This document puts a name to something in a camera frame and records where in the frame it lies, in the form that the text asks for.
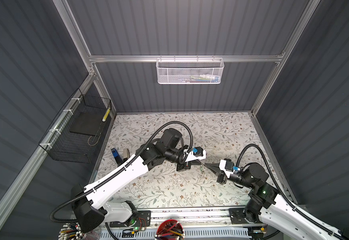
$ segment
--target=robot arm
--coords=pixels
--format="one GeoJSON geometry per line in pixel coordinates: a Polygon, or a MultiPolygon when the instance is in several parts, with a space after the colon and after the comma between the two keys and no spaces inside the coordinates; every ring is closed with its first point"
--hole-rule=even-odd
{"type": "Polygon", "coordinates": [[[266,182],[269,174],[260,164],[254,162],[244,168],[238,166],[247,147],[241,152],[236,166],[230,159],[220,160],[218,164],[205,164],[217,174],[217,182],[220,184],[230,180],[251,189],[248,194],[250,200],[240,217],[249,223],[261,221],[298,240],[349,239],[337,228],[322,222],[288,200],[275,181],[262,150],[254,144],[248,146],[256,147],[260,151],[277,188],[266,182]]]}
{"type": "Polygon", "coordinates": [[[132,155],[111,173],[84,188],[74,187],[72,198],[86,194],[86,198],[75,201],[72,205],[83,232],[91,231],[100,223],[106,222],[117,221],[132,225],[137,218],[133,204],[128,201],[110,203],[108,200],[130,181],[161,165],[164,160],[177,163],[177,171],[190,169],[192,164],[201,164],[199,160],[206,158],[206,151],[201,147],[188,151],[189,147],[183,146],[183,143],[180,149],[176,149],[180,140],[182,142],[179,131],[166,129],[160,139],[155,139],[146,146],[142,145],[137,150],[141,152],[137,158],[136,154],[132,155]]]}

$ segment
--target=floral tablecloth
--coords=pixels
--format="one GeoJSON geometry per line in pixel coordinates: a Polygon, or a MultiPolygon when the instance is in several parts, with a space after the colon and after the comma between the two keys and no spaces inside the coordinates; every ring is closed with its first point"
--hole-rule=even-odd
{"type": "MultiPolygon", "coordinates": [[[[191,128],[193,146],[202,146],[207,152],[207,158],[202,162],[218,163],[224,158],[236,162],[241,150],[249,143],[259,145],[265,153],[248,113],[118,115],[96,180],[117,167],[112,148],[116,148],[121,156],[123,149],[128,148],[132,155],[158,127],[173,120],[184,122],[191,128]]],[[[179,130],[183,134],[184,144],[189,144],[189,136],[184,127],[175,124],[169,127],[179,130]]],[[[255,148],[246,151],[240,166],[249,162],[258,162],[265,167],[255,148]]],[[[272,172],[278,181],[273,168],[272,172]]],[[[248,202],[249,189],[239,189],[229,181],[220,185],[216,183],[216,179],[209,169],[202,172],[200,166],[192,166],[191,170],[177,172],[175,164],[164,161],[164,164],[123,187],[111,201],[130,200],[137,208],[230,206],[248,202]]],[[[274,185],[270,177],[268,183],[274,185]]]]}

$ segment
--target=aluminum rail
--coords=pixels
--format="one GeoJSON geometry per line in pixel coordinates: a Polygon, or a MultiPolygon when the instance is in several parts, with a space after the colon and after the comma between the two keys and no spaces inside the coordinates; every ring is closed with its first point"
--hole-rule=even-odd
{"type": "Polygon", "coordinates": [[[107,55],[90,55],[91,63],[155,63],[157,59],[160,61],[213,61],[215,59],[223,59],[225,63],[248,63],[248,62],[271,62],[279,63],[282,60],[281,55],[226,55],[226,56],[107,56],[107,55]]]}
{"type": "Polygon", "coordinates": [[[318,4],[320,3],[320,0],[310,0],[308,4],[305,7],[304,12],[302,13],[300,19],[298,20],[298,23],[295,27],[295,29],[292,32],[292,35],[290,36],[285,48],[284,48],[284,54],[282,56],[282,60],[280,63],[274,66],[272,72],[270,73],[265,85],[261,89],[260,94],[258,95],[253,108],[252,113],[256,115],[258,111],[261,108],[261,105],[263,104],[265,98],[267,97],[270,89],[272,88],[274,82],[276,81],[278,75],[280,74],[281,70],[283,69],[285,63],[287,62],[290,54],[292,53],[298,39],[300,38],[302,32],[304,31],[306,25],[308,24],[310,18],[312,17],[314,11],[316,10],[318,4]]]}
{"type": "MultiPolygon", "coordinates": [[[[156,208],[137,209],[138,211],[151,211],[150,226],[147,228],[158,228],[167,219],[178,219],[183,227],[216,227],[216,226],[238,226],[254,227],[264,226],[263,223],[232,224],[229,209],[243,209],[245,206],[222,206],[222,207],[180,207],[180,208],[156,208]]],[[[117,227],[111,229],[128,229],[130,227],[117,227]]]]}
{"type": "MultiPolygon", "coordinates": [[[[68,4],[67,0],[53,0],[53,3],[55,4],[55,7],[57,11],[60,14],[60,17],[62,21],[64,22],[64,25],[66,29],[69,32],[69,35],[72,38],[73,43],[76,46],[77,51],[79,52],[82,61],[84,62],[88,73],[91,71],[94,71],[95,74],[97,75],[97,78],[94,81],[96,89],[99,91],[100,97],[102,98],[109,98],[110,97],[109,92],[107,91],[107,88],[105,87],[105,83],[101,78],[101,75],[94,63],[91,63],[88,56],[91,55],[91,52],[88,48],[88,45],[86,44],[84,37],[80,31],[80,28],[77,24],[77,21],[72,13],[72,10],[68,4]]],[[[113,104],[113,101],[111,102],[112,104],[112,117],[116,116],[116,108],[113,104]]]]}

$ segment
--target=white cable tie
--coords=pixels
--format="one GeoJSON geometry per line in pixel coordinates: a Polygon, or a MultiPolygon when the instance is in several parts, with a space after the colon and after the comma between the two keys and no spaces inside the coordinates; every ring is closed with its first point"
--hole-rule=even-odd
{"type": "Polygon", "coordinates": [[[40,143],[40,145],[47,145],[49,147],[52,147],[52,144],[50,144],[50,143],[40,143]]]}
{"type": "Polygon", "coordinates": [[[72,113],[72,116],[73,116],[73,112],[72,112],[72,109],[66,109],[66,110],[62,110],[63,112],[64,111],[69,111],[70,113],[72,113]]]}
{"type": "Polygon", "coordinates": [[[59,135],[61,135],[61,131],[58,128],[50,129],[50,131],[52,131],[52,132],[57,131],[59,133],[59,135]]]}
{"type": "Polygon", "coordinates": [[[81,103],[81,98],[71,98],[71,99],[76,99],[79,101],[79,103],[81,103]]]}

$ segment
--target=black cylindrical joint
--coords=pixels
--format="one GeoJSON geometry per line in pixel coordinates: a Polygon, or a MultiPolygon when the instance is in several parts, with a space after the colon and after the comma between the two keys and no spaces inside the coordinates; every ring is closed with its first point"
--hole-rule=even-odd
{"type": "Polygon", "coordinates": [[[241,185],[243,174],[242,172],[233,173],[229,176],[229,180],[241,185]]]}
{"type": "Polygon", "coordinates": [[[250,199],[244,208],[245,218],[248,222],[255,223],[258,221],[258,213],[262,205],[256,203],[255,200],[250,199]]]}
{"type": "Polygon", "coordinates": [[[166,150],[164,152],[164,156],[167,158],[168,161],[170,162],[177,162],[179,159],[179,156],[177,155],[177,152],[172,151],[170,149],[166,150]]]}
{"type": "Polygon", "coordinates": [[[265,182],[268,177],[269,175],[265,172],[264,168],[260,164],[254,162],[244,171],[242,181],[239,184],[244,187],[252,188],[253,183],[260,179],[265,182]]]}

